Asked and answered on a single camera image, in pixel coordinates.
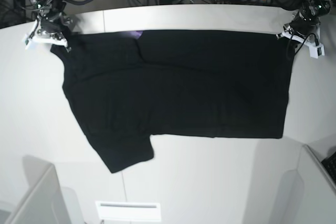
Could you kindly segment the grey partition panel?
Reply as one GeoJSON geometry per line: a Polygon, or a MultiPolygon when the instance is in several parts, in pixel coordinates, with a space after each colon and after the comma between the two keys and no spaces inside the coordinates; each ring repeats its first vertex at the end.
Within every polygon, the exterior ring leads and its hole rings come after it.
{"type": "Polygon", "coordinates": [[[85,223],[76,192],[62,187],[53,163],[23,157],[28,190],[18,204],[1,201],[1,223],[85,223]]]}

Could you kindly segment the black T-shirt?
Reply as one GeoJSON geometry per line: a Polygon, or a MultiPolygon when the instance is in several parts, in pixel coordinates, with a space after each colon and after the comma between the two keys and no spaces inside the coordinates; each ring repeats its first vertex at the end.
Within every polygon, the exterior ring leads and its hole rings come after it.
{"type": "Polygon", "coordinates": [[[282,137],[295,44],[271,34],[152,30],[52,46],[62,89],[108,170],[154,157],[150,138],[282,137]]]}

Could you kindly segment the black keyboard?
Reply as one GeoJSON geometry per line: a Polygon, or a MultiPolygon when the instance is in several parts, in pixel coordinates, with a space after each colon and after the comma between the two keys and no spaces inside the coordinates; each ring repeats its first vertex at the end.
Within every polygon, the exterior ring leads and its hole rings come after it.
{"type": "Polygon", "coordinates": [[[336,183],[336,153],[322,161],[323,167],[326,169],[332,180],[336,183]]]}

